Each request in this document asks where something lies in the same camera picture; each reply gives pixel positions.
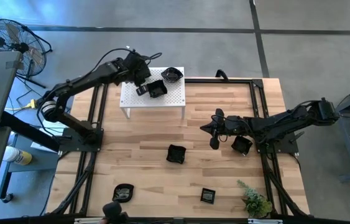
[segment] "electric fan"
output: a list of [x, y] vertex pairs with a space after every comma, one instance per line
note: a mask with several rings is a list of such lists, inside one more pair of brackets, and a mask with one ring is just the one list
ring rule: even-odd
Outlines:
[[[49, 45], [46, 52], [41, 40]], [[52, 46], [33, 33], [27, 26], [9, 19], [0, 19], [0, 52], [19, 51], [22, 53], [23, 69], [17, 74], [29, 78], [38, 75], [46, 66], [46, 53]]]

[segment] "concrete floor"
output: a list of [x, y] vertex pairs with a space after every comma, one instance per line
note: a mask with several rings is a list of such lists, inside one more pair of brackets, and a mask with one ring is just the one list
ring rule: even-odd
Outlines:
[[[90, 2], [0, 0], [0, 17], [51, 26], [253, 28], [248, 0]], [[350, 0], [255, 2], [262, 29], [350, 30]], [[125, 45], [146, 55], [163, 52], [151, 66], [184, 66], [189, 77], [211, 77], [218, 68], [230, 77], [262, 77], [254, 34], [37, 34], [54, 49], [48, 55], [45, 70], [35, 78], [49, 87], [86, 73], [106, 51]], [[322, 96], [338, 104], [350, 93], [350, 35], [263, 35], [262, 39], [270, 77], [280, 78], [288, 108]], [[113, 54], [106, 60], [117, 56], [121, 54]], [[25, 90], [22, 83], [14, 86], [12, 99]], [[19, 113], [18, 117], [37, 124], [35, 111]], [[304, 131], [306, 134], [298, 140], [298, 145], [311, 214], [350, 220], [350, 183], [341, 184], [338, 180], [339, 175], [350, 172], [350, 159], [338, 126], [309, 127]], [[52, 174], [16, 174], [18, 177], [12, 180], [9, 191], [15, 193], [17, 200], [8, 204], [0, 202], [0, 218], [39, 215]]]

